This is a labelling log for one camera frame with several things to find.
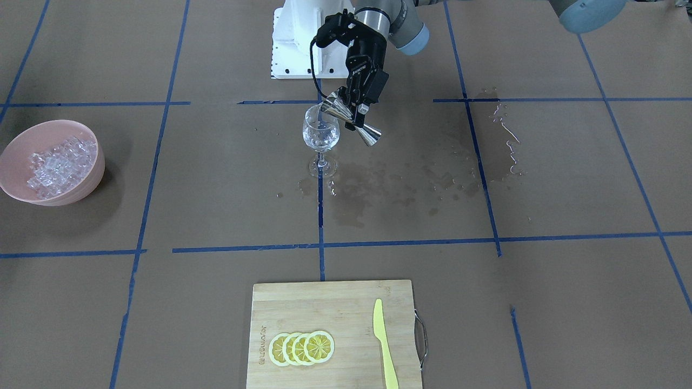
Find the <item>wooden cutting board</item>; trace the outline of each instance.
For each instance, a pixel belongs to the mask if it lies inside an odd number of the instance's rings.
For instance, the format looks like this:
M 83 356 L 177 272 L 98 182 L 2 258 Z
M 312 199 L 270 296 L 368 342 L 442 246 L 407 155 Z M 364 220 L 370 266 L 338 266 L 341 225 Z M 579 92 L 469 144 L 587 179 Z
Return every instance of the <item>wooden cutting board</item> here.
M 256 284 L 248 351 L 248 389 L 385 389 L 372 310 L 382 299 L 387 339 L 400 389 L 422 389 L 410 280 Z M 282 332 L 325 330 L 334 338 L 330 360 L 276 366 L 269 343 Z

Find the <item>metal handle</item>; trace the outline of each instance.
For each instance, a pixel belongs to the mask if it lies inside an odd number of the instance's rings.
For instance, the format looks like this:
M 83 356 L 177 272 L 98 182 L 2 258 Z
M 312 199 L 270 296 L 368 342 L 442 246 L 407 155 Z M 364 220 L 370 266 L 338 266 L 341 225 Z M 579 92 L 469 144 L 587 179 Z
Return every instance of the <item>metal handle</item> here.
M 426 362 L 426 358 L 428 358 L 428 330 L 426 329 L 426 324 L 423 323 L 421 320 L 421 317 L 418 316 L 418 309 L 413 309 L 413 314 L 416 316 L 416 321 L 418 323 L 421 323 L 421 328 L 423 329 L 423 345 L 426 348 L 425 354 L 423 356 L 420 356 L 420 353 L 418 355 L 418 359 L 421 361 L 421 371 L 423 371 L 423 364 Z M 418 351 L 418 339 L 416 338 L 416 351 Z

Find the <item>blue tape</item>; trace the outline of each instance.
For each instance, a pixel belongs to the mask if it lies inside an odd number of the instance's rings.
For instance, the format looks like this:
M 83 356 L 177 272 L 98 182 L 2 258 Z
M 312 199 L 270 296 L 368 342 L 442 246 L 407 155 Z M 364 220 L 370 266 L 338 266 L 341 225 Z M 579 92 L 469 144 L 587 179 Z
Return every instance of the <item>blue tape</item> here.
M 663 236 L 692 236 L 692 231 L 672 231 L 663 233 Z
M 632 169 L 632 174 L 635 176 L 635 180 L 637 181 L 637 185 L 639 186 L 639 191 L 641 192 L 641 196 L 644 198 L 644 203 L 646 204 L 646 208 L 649 211 L 649 215 L 651 216 L 651 221 L 653 222 L 654 227 L 656 228 L 656 232 L 658 233 L 659 239 L 661 240 L 661 244 L 663 245 L 664 250 L 666 251 L 666 256 L 668 257 L 668 262 L 671 265 L 671 268 L 673 270 L 673 274 L 675 274 L 675 279 L 677 280 L 677 285 L 680 287 L 680 291 L 682 292 L 682 295 L 685 299 L 685 302 L 687 303 L 687 308 L 689 309 L 690 313 L 692 314 L 692 301 L 690 300 L 690 296 L 687 293 L 687 288 L 685 287 L 684 282 L 682 281 L 682 277 L 680 276 L 680 273 L 677 270 L 677 265 L 675 264 L 675 260 L 673 259 L 673 256 L 671 255 L 670 250 L 668 249 L 668 244 L 666 243 L 666 238 L 664 237 L 663 232 L 661 231 L 661 227 L 658 224 L 658 220 L 656 219 L 656 215 L 653 212 L 653 207 L 651 206 L 651 202 L 649 201 L 648 196 L 646 195 L 646 191 L 644 190 L 644 185 L 641 182 L 641 179 L 639 178 L 639 173 L 637 172 L 637 168 L 635 167 L 635 163 L 632 160 L 632 156 L 630 155 L 630 151 L 627 148 L 627 145 L 625 144 L 625 138 L 622 136 L 622 132 L 620 131 L 620 126 L 617 124 L 617 120 L 615 119 L 615 114 L 612 111 L 612 108 L 610 106 L 610 102 L 608 101 L 608 98 L 606 97 L 606 92 L 603 89 L 603 85 L 601 84 L 601 80 L 599 79 L 599 75 L 596 72 L 596 68 L 594 66 L 593 61 L 591 60 L 591 56 L 589 55 L 589 51 L 586 49 L 586 45 L 584 44 L 584 40 L 581 38 L 581 35 L 577 35 L 579 38 L 579 44 L 581 45 L 582 50 L 584 51 L 584 55 L 586 56 L 586 60 L 589 62 L 589 67 L 591 68 L 591 72 L 594 74 L 594 79 L 596 80 L 596 84 L 599 87 L 599 90 L 601 91 L 601 96 L 603 96 L 603 102 L 606 105 L 606 108 L 608 108 L 608 114 L 610 114 L 610 119 L 612 121 L 613 126 L 615 127 L 615 131 L 617 132 L 617 137 L 620 140 L 620 144 L 622 145 L 622 150 L 625 152 L 625 156 L 627 157 L 627 162 L 630 164 L 630 169 Z
M 531 389 L 531 377 L 529 377 L 529 367 L 526 364 L 524 344 L 521 341 L 521 334 L 519 333 L 519 324 L 517 324 L 517 316 L 514 306 L 512 306 L 510 314 L 512 316 L 512 327 L 514 327 L 514 337 L 517 340 L 517 348 L 519 349 L 519 359 L 521 360 L 521 368 L 524 372 L 524 382 L 526 383 L 526 389 Z
M 99 251 L 55 251 L 46 253 L 10 253 L 0 254 L 0 259 L 10 258 L 50 258 L 50 257 L 96 257 L 100 255 L 132 255 L 137 250 L 99 250 Z
M 625 239 L 634 237 L 658 237 L 658 233 L 622 233 L 622 234 L 593 234 L 593 235 L 545 235 L 531 237 L 501 237 L 501 242 L 544 242 L 551 240 L 582 240 L 582 239 Z
M 607 101 L 692 101 L 692 98 L 605 98 Z M 432 102 L 579 102 L 603 98 L 435 98 Z
M 462 72 L 462 63 L 459 60 L 459 52 L 457 52 L 457 40 L 454 38 L 454 31 L 452 29 L 452 20 L 449 17 L 449 7 L 447 6 L 447 1 L 444 2 L 444 14 L 447 18 L 447 28 L 449 29 L 449 37 L 452 41 L 452 49 L 454 50 L 454 59 L 457 62 L 457 70 L 459 71 L 459 83 L 462 87 L 462 95 L 464 99 L 468 98 L 466 94 L 466 83 L 464 82 L 464 74 Z
M 666 242 L 665 238 L 663 238 L 662 234 L 659 237 L 659 239 L 661 239 L 663 249 L 666 251 L 666 257 L 668 257 L 668 263 L 671 265 L 671 269 L 673 270 L 673 274 L 675 275 L 675 279 L 677 280 L 677 285 L 680 287 L 682 296 L 684 297 L 685 302 L 687 303 L 687 309 L 690 311 L 690 314 L 692 314 L 692 300 L 690 300 L 690 295 L 689 293 L 687 293 L 687 288 L 685 287 L 685 283 L 682 281 L 682 276 L 680 275 L 680 272 L 677 270 L 677 265 L 675 264 L 675 260 L 673 259 L 671 250 L 668 248 L 668 243 Z
M 120 338 L 118 339 L 118 348 L 116 349 L 116 357 L 113 361 L 113 372 L 111 373 L 111 383 L 109 389 L 115 389 L 116 381 L 118 380 L 118 369 L 120 368 L 120 357 L 122 356 L 122 345 L 125 342 L 125 332 L 127 331 L 127 321 L 129 320 L 130 308 L 132 306 L 132 296 L 134 293 L 135 284 L 135 274 L 139 268 L 139 259 L 142 249 L 142 244 L 144 242 L 144 232 L 147 228 L 147 217 L 149 216 L 149 206 L 152 202 L 152 193 L 154 191 L 154 182 L 156 180 L 156 169 L 158 167 L 158 156 L 161 153 L 161 142 L 163 140 L 163 133 L 166 128 L 166 121 L 168 118 L 168 110 L 170 108 L 171 97 L 173 95 L 173 86 L 175 85 L 175 76 L 178 71 L 178 60 L 180 59 L 180 52 L 183 46 L 183 37 L 185 35 L 185 25 L 188 21 L 188 11 L 190 10 L 190 0 L 185 1 L 185 11 L 183 12 L 183 22 L 180 27 L 180 35 L 178 36 L 178 45 L 176 47 L 175 59 L 173 61 L 173 69 L 171 70 L 170 81 L 168 82 L 168 94 L 166 95 L 166 104 L 163 109 L 163 117 L 161 118 L 161 128 L 158 131 L 158 140 L 156 142 L 156 152 L 154 153 L 154 164 L 152 166 L 152 173 L 149 178 L 149 189 L 147 190 L 147 199 L 144 204 L 144 212 L 142 214 L 142 224 L 139 230 L 139 238 L 137 240 L 137 253 L 135 253 L 134 261 L 132 262 L 132 272 L 130 274 L 129 291 L 127 294 L 127 310 L 125 315 L 122 317 L 122 324 L 120 325 Z
M 430 244 L 471 244 L 494 243 L 491 237 L 479 237 L 469 239 L 430 239 L 430 240 L 390 240 L 379 242 L 334 242 L 325 243 L 325 247 L 373 247 L 373 246 L 425 246 Z
M 608 101 L 692 101 L 692 98 L 605 98 Z
M 222 246 L 222 247 L 184 247 L 174 248 L 173 254 L 180 253 L 220 253 L 224 251 L 265 251 L 265 250 L 293 250 L 297 248 L 318 248 L 317 243 L 301 244 L 267 244 L 263 246 Z
M 267 104 L 318 104 L 319 100 L 244 100 L 237 105 L 267 105 Z
M 26 52 L 24 53 L 24 58 L 21 59 L 21 64 L 19 65 L 19 70 L 17 71 L 17 74 L 15 76 L 15 80 L 12 82 L 12 86 L 10 87 L 10 93 L 7 95 L 7 99 L 5 100 L 5 105 L 2 108 L 2 111 L 0 111 L 0 124 L 2 124 L 3 119 L 5 118 L 5 114 L 7 113 L 7 110 L 10 106 L 10 103 L 12 102 L 12 97 L 15 94 L 15 91 L 17 90 L 17 85 L 19 84 L 19 79 L 21 78 L 22 72 L 24 72 L 24 67 L 26 66 L 26 61 L 29 59 L 29 55 L 31 54 L 31 51 L 34 48 L 34 44 L 36 43 L 36 38 L 39 36 L 39 31 L 41 30 L 41 26 L 43 26 L 43 20 L 46 18 L 46 12 L 48 11 L 48 5 L 51 3 L 51 0 L 46 0 L 46 3 L 44 4 L 43 10 L 41 11 L 41 17 L 39 17 L 39 21 L 36 24 L 36 29 L 34 29 L 34 35 L 31 37 L 31 41 L 29 42 L 29 47 L 26 48 Z
M 164 105 L 190 105 L 189 101 L 133 101 L 133 102 L 21 102 L 10 104 L 12 108 L 37 108 L 37 107 L 139 107 L 139 106 L 164 106 Z
M 692 236 L 692 231 L 674 231 L 663 233 L 665 236 Z M 501 242 L 545 242 L 563 240 L 587 240 L 587 239 L 632 239 L 644 237 L 658 237 L 658 233 L 613 233 L 613 234 L 584 234 L 584 235 L 542 235 L 529 237 L 501 237 Z M 338 247 L 373 247 L 373 246 L 425 246 L 433 244 L 477 244 L 494 243 L 495 238 L 480 237 L 467 239 L 424 239 L 424 240 L 392 240 L 373 242 L 332 242 L 322 243 L 325 248 Z M 265 246 L 220 246 L 220 247 L 189 247 L 174 248 L 173 253 L 214 253 L 221 251 L 263 251 L 263 250 L 291 250 L 301 248 L 319 248 L 320 243 L 302 244 L 270 244 Z
M 324 178 L 322 177 L 322 168 L 318 167 L 318 184 L 317 184 L 317 220 L 318 233 L 320 238 L 320 281 L 325 280 L 325 206 L 324 206 Z
M 447 6 L 447 1 L 444 2 L 444 12 L 447 18 L 447 28 L 449 29 L 449 37 L 452 40 L 452 49 L 454 50 L 454 58 L 457 62 L 457 70 L 459 71 L 459 83 L 462 86 L 462 95 L 464 95 L 464 105 L 466 106 L 466 117 L 468 118 L 468 126 L 471 129 L 471 138 L 473 139 L 473 149 L 475 150 L 476 157 L 478 158 L 478 173 L 480 174 L 481 182 L 483 184 L 483 192 L 485 194 L 485 202 L 488 207 L 488 216 L 490 217 L 490 225 L 493 229 L 493 236 L 495 238 L 495 249 L 498 251 L 498 257 L 502 257 L 502 248 L 500 247 L 500 239 L 498 237 L 498 227 L 495 225 L 495 215 L 493 214 L 493 204 L 490 201 L 490 193 L 488 192 L 488 181 L 485 177 L 485 169 L 483 169 L 483 160 L 480 154 L 480 147 L 478 146 L 478 137 L 476 136 L 475 126 L 473 125 L 473 117 L 471 115 L 471 105 L 468 103 L 468 96 L 466 94 L 466 83 L 464 82 L 464 72 L 462 71 L 462 64 L 459 60 L 459 53 L 457 52 L 457 43 L 454 38 L 454 30 L 452 29 L 452 21 L 449 17 L 449 7 Z

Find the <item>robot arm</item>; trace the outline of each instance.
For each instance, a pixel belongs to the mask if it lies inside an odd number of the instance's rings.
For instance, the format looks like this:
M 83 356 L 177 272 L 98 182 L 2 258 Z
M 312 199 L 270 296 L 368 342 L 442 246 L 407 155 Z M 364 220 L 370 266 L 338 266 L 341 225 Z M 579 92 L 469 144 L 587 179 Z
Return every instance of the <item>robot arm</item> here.
M 387 40 L 408 55 L 420 52 L 430 33 L 415 11 L 416 5 L 439 0 L 360 0 L 353 14 L 344 10 L 328 16 L 314 43 L 324 48 L 334 41 L 348 46 L 346 86 L 335 92 L 348 107 L 346 127 L 365 125 L 370 105 L 379 101 L 389 75 L 384 71 Z
M 322 95 L 335 107 L 329 113 L 344 120 L 346 128 L 358 131 L 363 136 L 363 128 L 368 127 L 365 115 L 370 105 L 379 101 L 389 78 L 384 71 L 387 41 L 406 55 L 419 53 L 428 43 L 430 33 L 418 18 L 416 7 L 439 2 L 442 0 L 360 0 L 354 13 L 343 10 L 325 18 L 312 44 L 325 48 L 339 41 L 348 47 L 346 68 L 349 75 L 346 85 L 330 96 Z M 568 31 L 586 33 L 615 18 L 627 0 L 549 2 Z M 317 86 L 315 72 L 312 74 Z

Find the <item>cable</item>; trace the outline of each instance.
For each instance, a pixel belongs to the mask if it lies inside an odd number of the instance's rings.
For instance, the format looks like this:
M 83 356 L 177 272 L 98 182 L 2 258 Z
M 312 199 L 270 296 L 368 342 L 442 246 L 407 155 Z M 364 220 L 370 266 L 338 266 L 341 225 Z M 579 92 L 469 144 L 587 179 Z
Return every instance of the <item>cable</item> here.
M 312 81 L 315 83 L 315 88 L 317 88 L 317 92 L 322 96 L 322 98 L 327 98 L 327 95 L 322 93 L 322 89 L 320 88 L 320 85 L 317 83 L 317 76 L 315 76 L 315 59 L 313 58 L 312 54 L 312 47 L 315 46 L 315 43 L 317 43 L 317 39 L 313 38 L 312 42 L 310 42 L 310 73 L 312 73 Z

